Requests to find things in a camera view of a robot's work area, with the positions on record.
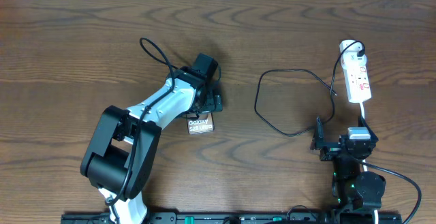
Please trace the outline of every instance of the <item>power strip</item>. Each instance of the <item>power strip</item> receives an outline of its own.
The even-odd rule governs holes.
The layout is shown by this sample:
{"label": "power strip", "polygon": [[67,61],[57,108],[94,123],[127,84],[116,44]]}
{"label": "power strip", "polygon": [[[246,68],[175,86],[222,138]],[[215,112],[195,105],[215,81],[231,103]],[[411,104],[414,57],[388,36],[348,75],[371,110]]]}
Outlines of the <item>power strip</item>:
{"label": "power strip", "polygon": [[[339,50],[355,42],[355,40],[344,40],[339,44]],[[341,66],[345,76],[348,101],[351,103],[362,103],[371,98],[371,88],[367,73],[367,56],[364,54],[358,57],[358,52],[362,50],[361,43],[350,46],[341,57]]]}

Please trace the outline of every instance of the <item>wire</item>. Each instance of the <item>wire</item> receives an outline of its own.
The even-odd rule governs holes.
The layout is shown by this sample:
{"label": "wire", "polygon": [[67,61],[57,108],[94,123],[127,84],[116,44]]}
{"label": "wire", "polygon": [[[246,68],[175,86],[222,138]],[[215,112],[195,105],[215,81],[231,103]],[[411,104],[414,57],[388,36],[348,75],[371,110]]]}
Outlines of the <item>wire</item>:
{"label": "wire", "polygon": [[168,64],[166,61],[162,61],[161,59],[159,59],[159,58],[155,57],[153,54],[151,54],[151,53],[150,53],[150,52],[145,48],[144,44],[142,43],[143,40],[147,41],[147,42],[150,43],[150,44],[151,44],[152,42],[151,42],[149,39],[145,38],[145,37],[141,37],[141,38],[139,39],[139,44],[141,45],[141,48],[145,51],[145,53],[147,53],[151,58],[155,59],[156,61],[159,61],[159,62],[162,63],[162,64],[165,64],[165,65],[171,65],[171,64]]}
{"label": "wire", "polygon": [[265,71],[259,78],[259,83],[258,83],[258,91],[256,92],[256,97],[254,99],[254,112],[267,124],[269,125],[271,128],[273,128],[275,131],[279,132],[280,134],[284,135],[284,136],[289,136],[289,137],[294,137],[294,136],[298,136],[298,135],[302,135],[312,129],[315,129],[315,125],[307,127],[306,129],[302,130],[302,131],[297,131],[295,133],[285,133],[282,132],[281,130],[279,130],[278,128],[276,128],[274,125],[272,125],[271,123],[269,123],[262,115],[259,114],[258,110],[257,110],[257,104],[258,104],[258,96],[259,96],[259,89],[260,89],[260,83],[262,81],[262,78],[264,77],[265,74],[270,73],[272,71],[303,71],[303,72],[307,72],[308,74],[311,74],[313,77],[315,77],[318,81],[320,81],[327,89],[329,89],[330,91],[330,102],[332,103],[332,114],[330,115],[330,117],[325,120],[324,122],[322,122],[322,124],[326,124],[328,123],[328,121],[331,121],[332,118],[334,117],[334,112],[335,112],[335,108],[334,108],[334,100],[333,100],[333,95],[337,95],[337,93],[334,91],[333,89],[333,85],[334,85],[334,79],[336,77],[336,66],[338,65],[338,62],[341,60],[341,57],[343,55],[343,53],[351,46],[353,46],[356,43],[360,43],[362,44],[362,50],[359,51],[358,56],[363,55],[365,52],[365,45],[361,42],[361,41],[354,41],[352,42],[349,46],[347,46],[346,48],[344,48],[342,50],[342,52],[339,54],[338,59],[336,60],[336,63],[334,64],[333,67],[333,75],[332,75],[332,82],[330,83],[330,86],[328,86],[328,84],[326,84],[324,81],[322,81],[322,79],[318,76],[316,76],[313,72],[306,70],[306,69],[273,69],[273,70],[268,70]]}
{"label": "wire", "polygon": [[120,216],[118,215],[118,212],[116,211],[115,207],[114,206],[110,206],[109,208],[112,211],[112,213],[114,213],[115,224],[119,224],[120,223]]}
{"label": "wire", "polygon": [[212,89],[215,88],[215,87],[217,87],[218,84],[219,84],[219,81],[221,81],[221,66],[220,66],[219,64],[218,64],[218,73],[219,73],[219,75],[218,75],[218,79],[217,79],[217,81],[215,81],[215,83],[212,85]]}
{"label": "wire", "polygon": [[260,78],[259,78],[259,83],[258,83],[258,90],[256,91],[256,97],[255,97],[255,99],[254,99],[254,112],[267,124],[267,125],[269,125],[271,128],[273,128],[275,131],[277,131],[277,132],[279,132],[280,134],[282,134],[282,135],[285,135],[285,136],[289,136],[289,137],[294,137],[294,136],[298,136],[298,135],[301,135],[301,134],[304,134],[304,133],[306,133],[306,132],[308,132],[308,131],[310,131],[311,129],[314,129],[315,128],[315,126],[310,126],[310,127],[307,127],[306,129],[304,129],[304,130],[302,130],[302,131],[298,131],[298,132],[296,132],[296,133],[285,133],[285,132],[282,132],[281,130],[279,130],[278,128],[276,128],[274,125],[272,125],[271,123],[269,123],[262,115],[260,115],[259,114],[259,112],[258,112],[258,109],[257,109],[257,106],[258,106],[258,97],[259,97],[259,90],[260,90],[260,83],[262,82],[262,78],[265,76],[265,74],[268,74],[268,73],[270,73],[270,72],[278,72],[278,71],[303,71],[303,72],[306,72],[306,73],[308,73],[308,74],[311,74],[313,77],[315,77],[318,81],[320,81],[327,89],[329,89],[329,90],[331,90],[332,91],[332,93],[334,93],[335,95],[336,95],[336,92],[334,91],[334,90],[332,90],[331,88],[330,88],[330,86],[328,86],[328,84],[326,84],[320,77],[318,77],[318,76],[316,76],[316,74],[314,74],[313,72],[311,72],[311,71],[309,71],[309,70],[306,70],[306,69],[273,69],[273,70],[268,70],[268,71],[265,71],[261,76],[260,76]]}
{"label": "wire", "polygon": [[365,108],[363,107],[363,101],[359,102],[360,105],[360,115],[365,119]]}
{"label": "wire", "polygon": [[418,192],[418,199],[416,200],[415,207],[414,207],[414,209],[411,211],[410,215],[409,215],[409,216],[405,219],[405,221],[403,222],[403,224],[408,224],[408,223],[410,222],[410,220],[414,217],[415,213],[418,211],[418,209],[419,209],[419,207],[420,207],[420,204],[421,204],[422,192],[421,192],[421,188],[420,188],[420,186],[418,186],[418,184],[416,184],[416,182],[414,182],[412,179],[408,178],[407,176],[404,176],[404,175],[402,175],[402,174],[400,174],[400,173],[397,173],[397,172],[395,172],[395,171],[392,171],[392,170],[388,170],[388,169],[385,169],[385,168],[382,168],[382,167],[379,167],[379,166],[372,165],[372,164],[370,164],[370,163],[367,163],[367,162],[361,161],[361,160],[355,158],[353,155],[351,155],[351,154],[348,152],[348,150],[347,150],[347,153],[348,153],[348,155],[349,155],[349,156],[350,156],[354,161],[360,163],[361,165],[365,165],[365,166],[371,167],[371,168],[373,168],[373,169],[376,169],[376,170],[379,170],[379,171],[382,171],[382,172],[385,172],[385,173],[392,174],[392,175],[394,175],[394,176],[396,176],[396,177],[399,177],[399,178],[401,178],[401,179],[403,179],[403,180],[406,180],[407,182],[409,182],[410,184],[412,184],[412,185],[416,188],[416,191]]}
{"label": "wire", "polygon": [[364,172],[367,172],[367,171],[368,171],[368,167],[367,167],[366,165],[362,165],[362,167],[363,167],[363,171],[364,171]]}
{"label": "wire", "polygon": [[291,214],[291,213],[292,213],[296,208],[298,208],[298,207],[303,207],[303,208],[305,208],[306,210],[308,210],[309,213],[312,215],[312,217],[315,218],[315,220],[317,220],[316,216],[311,212],[311,210],[310,210],[308,207],[306,207],[306,206],[304,206],[304,205],[302,205],[302,204],[295,205],[294,207],[292,207],[292,208],[287,212],[287,214],[286,214],[286,219],[287,219],[287,220],[290,220],[290,218],[291,218],[290,214]]}
{"label": "wire", "polygon": [[379,224],[379,211],[374,210],[374,224]]}
{"label": "wire", "polygon": [[153,107],[158,101],[160,101],[162,98],[164,98],[166,95],[170,94],[173,90],[174,90],[174,86],[175,86],[175,78],[174,78],[174,72],[172,71],[172,68],[174,67],[173,65],[171,65],[170,61],[168,60],[168,58],[166,57],[166,55],[164,54],[164,52],[159,48],[159,46],[157,46],[155,43],[153,43],[151,40],[149,40],[148,38],[145,37],[141,37],[139,39],[139,43],[142,47],[142,49],[145,51],[145,53],[147,53],[150,57],[152,57],[153,59],[155,59],[156,61],[162,62],[160,61],[158,58],[156,58],[154,55],[152,55],[142,44],[142,41],[145,40],[148,43],[150,43],[159,53],[160,55],[163,57],[163,59],[165,59],[165,63],[168,68],[170,69],[170,75],[171,75],[171,80],[172,80],[172,84],[171,87],[161,96],[159,96],[157,99],[155,99],[154,101],[152,101],[149,105],[145,106],[144,110],[142,111],[142,114],[140,116],[140,118],[138,119],[138,124],[136,125],[136,133],[135,133],[135,138],[133,140],[133,143],[131,145],[131,152],[130,152],[130,160],[129,160],[129,165],[127,167],[127,173],[124,177],[124,181],[123,184],[121,185],[120,191],[119,193],[117,193],[117,195],[112,199],[106,199],[105,203],[107,206],[113,206],[122,196],[122,194],[124,194],[125,189],[127,188],[127,184],[129,182],[130,176],[132,174],[132,168],[134,165],[134,160],[135,160],[135,155],[136,155],[136,147],[138,144],[138,140],[140,137],[140,131],[141,131],[141,123],[144,120],[145,115],[149,112],[149,110],[151,109],[151,107]]}

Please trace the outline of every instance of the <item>wooden table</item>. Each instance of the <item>wooden table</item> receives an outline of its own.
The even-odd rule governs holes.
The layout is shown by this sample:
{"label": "wooden table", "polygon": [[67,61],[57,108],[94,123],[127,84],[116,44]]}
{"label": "wooden table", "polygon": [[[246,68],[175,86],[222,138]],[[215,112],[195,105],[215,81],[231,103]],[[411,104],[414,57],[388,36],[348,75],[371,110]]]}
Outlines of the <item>wooden table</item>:
{"label": "wooden table", "polygon": [[[178,119],[162,133],[147,206],[334,204],[332,164],[309,150],[312,133],[279,135],[253,100],[267,69],[306,68],[329,81],[340,41],[359,39],[373,93],[367,121],[380,138],[368,162],[414,179],[424,197],[412,223],[436,222],[436,0],[0,0],[0,222],[105,210],[79,165],[106,107],[137,104],[164,83],[168,68],[145,55],[142,36],[176,66],[199,52],[216,58],[224,102],[214,132],[188,135]],[[359,115],[341,68],[335,89],[331,140]],[[331,112],[328,91],[308,74],[271,74],[260,92],[259,111],[284,131]],[[382,210],[407,217],[416,190],[383,175]]]}

